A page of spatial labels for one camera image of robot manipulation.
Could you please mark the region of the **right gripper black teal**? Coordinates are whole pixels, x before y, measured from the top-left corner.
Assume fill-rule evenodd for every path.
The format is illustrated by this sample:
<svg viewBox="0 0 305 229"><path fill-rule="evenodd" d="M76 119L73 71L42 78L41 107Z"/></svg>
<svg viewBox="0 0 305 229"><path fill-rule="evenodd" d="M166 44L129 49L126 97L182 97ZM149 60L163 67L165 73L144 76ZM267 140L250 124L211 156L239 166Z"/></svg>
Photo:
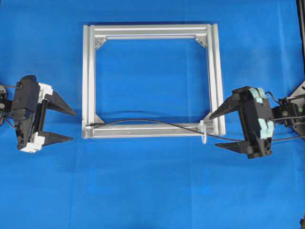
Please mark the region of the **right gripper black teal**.
<svg viewBox="0 0 305 229"><path fill-rule="evenodd" d="M239 154L246 154L248 159L269 156L274 133L274 122L269 99L262 88L245 86L232 91L209 119L238 110L244 141L217 143L215 146Z"/></svg>

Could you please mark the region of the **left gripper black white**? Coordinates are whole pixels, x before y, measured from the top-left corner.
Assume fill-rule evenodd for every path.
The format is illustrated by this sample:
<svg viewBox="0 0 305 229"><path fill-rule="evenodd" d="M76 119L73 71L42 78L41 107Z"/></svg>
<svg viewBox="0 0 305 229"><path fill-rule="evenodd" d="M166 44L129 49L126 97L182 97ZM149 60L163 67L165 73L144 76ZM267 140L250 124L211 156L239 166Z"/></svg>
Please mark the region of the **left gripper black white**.
<svg viewBox="0 0 305 229"><path fill-rule="evenodd" d="M50 85L43 83L38 84L40 86L40 93L37 111L33 115L29 132L23 134L19 128L15 127L18 142L17 148L20 151L28 153L35 153L36 151L41 150L44 146L65 143L73 140L72 137L52 132L45 132L43 130L47 109L71 116L76 116L76 113L56 91L53 91L53 88Z"/></svg>

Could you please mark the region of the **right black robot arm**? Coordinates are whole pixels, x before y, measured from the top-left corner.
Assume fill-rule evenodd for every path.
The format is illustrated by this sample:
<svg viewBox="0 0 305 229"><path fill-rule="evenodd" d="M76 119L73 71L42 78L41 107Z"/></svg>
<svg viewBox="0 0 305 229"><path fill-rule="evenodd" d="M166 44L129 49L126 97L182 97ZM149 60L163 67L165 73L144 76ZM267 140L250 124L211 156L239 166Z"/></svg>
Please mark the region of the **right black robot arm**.
<svg viewBox="0 0 305 229"><path fill-rule="evenodd" d="M293 128L301 138L305 136L305 96L285 97L274 108L262 88L245 86L232 91L221 106L211 114L214 119L237 111L244 140L219 143L217 147L239 154L248 159L271 155L275 124Z"/></svg>

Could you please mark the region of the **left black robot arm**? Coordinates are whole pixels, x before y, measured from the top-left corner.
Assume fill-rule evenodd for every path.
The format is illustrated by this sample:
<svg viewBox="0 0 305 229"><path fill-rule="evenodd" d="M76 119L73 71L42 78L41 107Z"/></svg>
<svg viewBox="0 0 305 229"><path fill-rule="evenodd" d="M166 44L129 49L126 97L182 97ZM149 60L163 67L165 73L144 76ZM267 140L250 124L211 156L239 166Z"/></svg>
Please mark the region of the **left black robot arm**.
<svg viewBox="0 0 305 229"><path fill-rule="evenodd" d="M13 100L8 99L7 88L11 86L0 86L0 123L6 121L15 130L18 150L35 153L44 146L73 140L43 130L48 109L76 115L50 85L37 82L34 75L25 76L13 86Z"/></svg>

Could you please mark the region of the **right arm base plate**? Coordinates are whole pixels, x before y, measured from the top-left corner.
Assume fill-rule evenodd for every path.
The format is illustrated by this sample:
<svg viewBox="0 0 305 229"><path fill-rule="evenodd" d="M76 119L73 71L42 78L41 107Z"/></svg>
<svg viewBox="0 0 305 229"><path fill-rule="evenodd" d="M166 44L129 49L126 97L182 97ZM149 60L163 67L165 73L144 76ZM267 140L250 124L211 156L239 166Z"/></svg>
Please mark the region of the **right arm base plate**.
<svg viewBox="0 0 305 229"><path fill-rule="evenodd" d="M296 97L305 94L305 81L303 81L290 95L290 97Z"/></svg>

